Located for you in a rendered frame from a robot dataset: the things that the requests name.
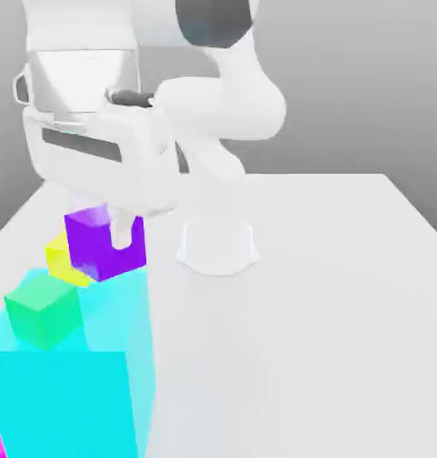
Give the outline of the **large cyan box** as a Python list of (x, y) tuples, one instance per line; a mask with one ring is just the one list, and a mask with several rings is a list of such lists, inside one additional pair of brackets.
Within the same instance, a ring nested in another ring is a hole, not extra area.
[(83, 323), (42, 351), (0, 310), (8, 458), (145, 458), (155, 399), (147, 271), (78, 290)]

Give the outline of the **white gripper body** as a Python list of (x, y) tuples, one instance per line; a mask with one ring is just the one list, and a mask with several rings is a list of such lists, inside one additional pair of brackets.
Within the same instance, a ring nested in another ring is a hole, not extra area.
[[(58, 123), (34, 106), (22, 112), (31, 162), (49, 182), (123, 208), (138, 216), (170, 211), (177, 203), (179, 166), (174, 141), (155, 109), (105, 106), (79, 123)], [(119, 161), (45, 141), (44, 131), (108, 142)]]

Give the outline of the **small purple cube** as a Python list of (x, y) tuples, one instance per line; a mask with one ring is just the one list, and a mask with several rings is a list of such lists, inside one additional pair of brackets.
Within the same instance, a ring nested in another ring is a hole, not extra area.
[(147, 263), (143, 218), (131, 228), (131, 245), (117, 250), (112, 245), (107, 205), (64, 216), (71, 264), (97, 282), (144, 267)]

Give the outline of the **small yellow cube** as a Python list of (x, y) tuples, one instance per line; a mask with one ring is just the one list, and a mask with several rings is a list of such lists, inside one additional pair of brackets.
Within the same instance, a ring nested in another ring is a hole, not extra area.
[(78, 287), (89, 286), (91, 278), (71, 264), (69, 244), (65, 231), (59, 233), (47, 244), (45, 254), (48, 271), (51, 276)]

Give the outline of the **small green cube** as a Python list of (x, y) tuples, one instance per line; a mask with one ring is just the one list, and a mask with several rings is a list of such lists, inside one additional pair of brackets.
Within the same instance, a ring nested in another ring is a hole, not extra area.
[(82, 325), (78, 289), (35, 272), (4, 297), (12, 330), (21, 340), (51, 350)]

